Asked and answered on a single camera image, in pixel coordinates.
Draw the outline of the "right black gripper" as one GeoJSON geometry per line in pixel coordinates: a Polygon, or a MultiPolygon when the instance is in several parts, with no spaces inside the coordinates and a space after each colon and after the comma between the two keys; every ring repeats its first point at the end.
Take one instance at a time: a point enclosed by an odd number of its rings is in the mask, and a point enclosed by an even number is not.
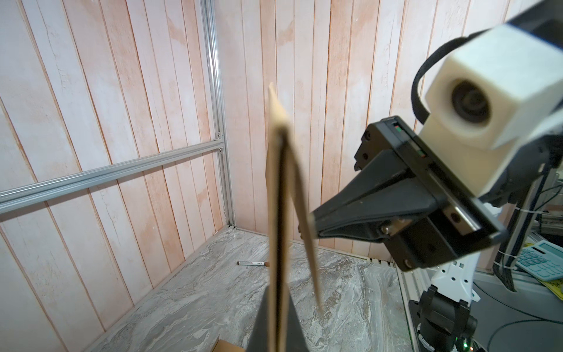
{"type": "Polygon", "coordinates": [[[399,117],[368,125],[360,173],[312,214],[318,237],[384,243],[404,271],[503,242],[504,226],[399,117]]]}

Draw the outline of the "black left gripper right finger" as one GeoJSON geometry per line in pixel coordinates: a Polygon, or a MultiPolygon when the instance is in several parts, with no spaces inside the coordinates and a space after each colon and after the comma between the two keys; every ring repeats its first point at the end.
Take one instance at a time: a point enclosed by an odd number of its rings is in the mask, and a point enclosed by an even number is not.
{"type": "Polygon", "coordinates": [[[287,352],[309,352],[290,291],[288,293],[287,352]]]}

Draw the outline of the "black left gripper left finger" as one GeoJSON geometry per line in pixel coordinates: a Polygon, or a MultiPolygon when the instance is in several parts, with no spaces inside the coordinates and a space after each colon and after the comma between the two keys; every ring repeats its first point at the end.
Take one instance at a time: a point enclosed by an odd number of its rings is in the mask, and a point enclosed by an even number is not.
{"type": "Polygon", "coordinates": [[[267,286],[262,295],[255,324],[249,337],[246,352],[267,352],[268,351],[268,294],[267,286]]]}

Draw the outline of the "brown file bag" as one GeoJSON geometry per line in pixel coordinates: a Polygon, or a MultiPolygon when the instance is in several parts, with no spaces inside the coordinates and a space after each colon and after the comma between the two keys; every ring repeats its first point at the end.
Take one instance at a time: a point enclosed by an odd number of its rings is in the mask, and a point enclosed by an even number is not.
{"type": "Polygon", "coordinates": [[[302,173],[293,144],[293,128],[273,84],[268,86],[268,119],[265,173],[270,237],[267,350],[286,351],[290,309],[287,278],[290,271],[289,240],[293,234],[293,214],[299,220],[319,310],[323,310],[323,303],[314,245],[314,220],[304,199],[302,173]]]}
{"type": "Polygon", "coordinates": [[[245,352],[245,349],[236,346],[232,343],[228,343],[225,340],[218,339],[213,346],[212,352],[245,352]]]}

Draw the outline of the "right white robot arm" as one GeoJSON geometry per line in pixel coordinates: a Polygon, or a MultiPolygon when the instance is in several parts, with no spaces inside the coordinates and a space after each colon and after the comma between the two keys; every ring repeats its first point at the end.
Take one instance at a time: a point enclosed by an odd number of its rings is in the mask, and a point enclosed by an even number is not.
{"type": "Polygon", "coordinates": [[[368,125],[355,155],[356,177],[312,212],[314,238],[382,243],[403,271],[437,268],[409,304],[424,351],[467,351],[476,263],[508,230],[485,203],[504,205],[562,159],[562,136],[522,147],[483,196],[473,195],[397,116],[368,125]]]}

